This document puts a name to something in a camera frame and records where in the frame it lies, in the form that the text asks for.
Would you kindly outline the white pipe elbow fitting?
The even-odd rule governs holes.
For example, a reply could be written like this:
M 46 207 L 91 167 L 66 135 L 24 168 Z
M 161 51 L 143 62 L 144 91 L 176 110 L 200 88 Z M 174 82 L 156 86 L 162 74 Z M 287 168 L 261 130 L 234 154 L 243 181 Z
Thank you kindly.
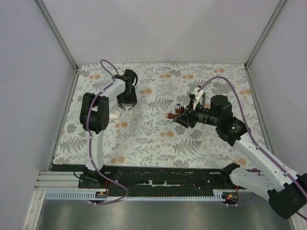
M 121 115 L 123 113 L 125 113 L 126 111 L 130 111 L 133 107 L 132 106 L 128 106 L 128 107 L 124 107 L 121 111 L 115 111 L 113 113 L 109 114 L 109 119 L 110 120 L 118 120 L 121 118 Z

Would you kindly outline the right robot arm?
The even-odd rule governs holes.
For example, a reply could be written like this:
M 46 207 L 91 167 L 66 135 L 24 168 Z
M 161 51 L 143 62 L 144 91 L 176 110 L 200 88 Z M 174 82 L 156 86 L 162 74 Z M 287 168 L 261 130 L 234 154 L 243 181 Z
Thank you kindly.
M 200 100 L 205 96 L 199 87 L 188 92 L 188 97 L 189 104 L 176 104 L 175 114 L 167 118 L 185 128 L 194 128 L 197 123 L 214 126 L 219 138 L 245 155 L 264 174 L 260 177 L 231 163 L 222 170 L 219 180 L 222 187 L 229 189 L 236 185 L 250 190 L 268 201 L 283 219 L 289 219 L 307 204 L 307 175 L 299 175 L 258 144 L 246 124 L 234 117 L 227 96 L 213 96 L 210 108 L 201 105 Z

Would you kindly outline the brown faucet with chrome cap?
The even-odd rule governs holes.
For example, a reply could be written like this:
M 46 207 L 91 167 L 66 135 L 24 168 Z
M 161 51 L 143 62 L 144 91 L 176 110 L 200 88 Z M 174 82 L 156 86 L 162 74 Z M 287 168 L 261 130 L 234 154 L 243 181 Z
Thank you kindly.
M 166 118 L 168 118 L 168 119 L 173 119 L 173 118 L 178 117 L 179 115 L 181 115 L 181 114 L 184 113 L 185 108 L 184 108 L 184 105 L 183 105 L 183 104 L 177 103 L 177 104 L 174 106 L 174 110 L 175 110 L 174 113 L 168 113 L 168 114 L 166 114 Z

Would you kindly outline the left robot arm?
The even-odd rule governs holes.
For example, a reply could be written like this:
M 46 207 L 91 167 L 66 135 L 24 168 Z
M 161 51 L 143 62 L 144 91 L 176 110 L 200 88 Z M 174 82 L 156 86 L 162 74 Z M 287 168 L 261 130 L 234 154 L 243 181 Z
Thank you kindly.
M 137 104 L 135 86 L 137 74 L 130 69 L 123 75 L 115 75 L 112 83 L 100 93 L 83 95 L 80 123 L 89 134 L 87 160 L 79 178 L 79 188 L 102 188 L 106 182 L 103 173 L 103 137 L 111 119 L 110 103 L 117 101 L 119 108 L 129 111 Z

